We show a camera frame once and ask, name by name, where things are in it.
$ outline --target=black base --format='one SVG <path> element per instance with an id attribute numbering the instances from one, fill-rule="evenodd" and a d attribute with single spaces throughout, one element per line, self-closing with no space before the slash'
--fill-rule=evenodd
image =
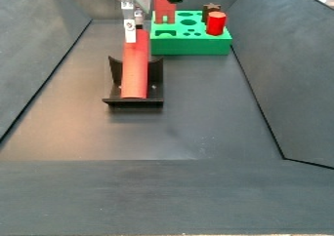
<path id="1" fill-rule="evenodd" d="M 161 107 L 163 106 L 163 58 L 148 63 L 147 98 L 120 98 L 123 62 L 109 58 L 113 79 L 109 98 L 103 101 L 112 107 Z"/>

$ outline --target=green block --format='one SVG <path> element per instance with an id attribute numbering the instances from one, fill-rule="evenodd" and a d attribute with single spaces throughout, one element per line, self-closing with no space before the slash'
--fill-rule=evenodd
<path id="1" fill-rule="evenodd" d="M 176 11 L 175 23 L 155 23 L 151 20 L 151 53 L 153 55 L 228 55 L 232 44 L 231 34 L 224 27 L 219 36 L 206 34 L 200 21 L 202 11 Z"/>

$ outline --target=red cylinder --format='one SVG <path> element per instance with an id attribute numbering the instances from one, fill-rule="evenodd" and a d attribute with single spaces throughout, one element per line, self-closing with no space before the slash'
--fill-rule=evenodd
<path id="1" fill-rule="evenodd" d="M 211 12 L 207 16 L 206 33 L 219 36 L 224 31 L 226 14 L 222 12 Z"/>

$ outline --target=white robot part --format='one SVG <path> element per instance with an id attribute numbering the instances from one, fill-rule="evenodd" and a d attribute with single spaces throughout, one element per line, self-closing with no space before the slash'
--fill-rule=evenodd
<path id="1" fill-rule="evenodd" d="M 136 43 L 136 25 L 143 25 L 143 15 L 149 12 L 151 0 L 119 0 L 124 16 L 127 43 Z"/>

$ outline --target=red block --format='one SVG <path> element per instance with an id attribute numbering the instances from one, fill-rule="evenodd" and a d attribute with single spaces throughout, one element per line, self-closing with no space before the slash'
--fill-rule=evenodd
<path id="1" fill-rule="evenodd" d="M 219 36 L 224 31 L 226 14 L 222 12 L 211 12 L 207 17 L 206 33 Z"/>
<path id="2" fill-rule="evenodd" d="M 121 98 L 147 98 L 148 32 L 137 30 L 137 42 L 124 43 Z"/>
<path id="3" fill-rule="evenodd" d="M 167 22 L 175 23 L 176 5 L 167 0 L 153 0 L 155 23 L 163 23 L 163 17 L 167 16 Z"/>

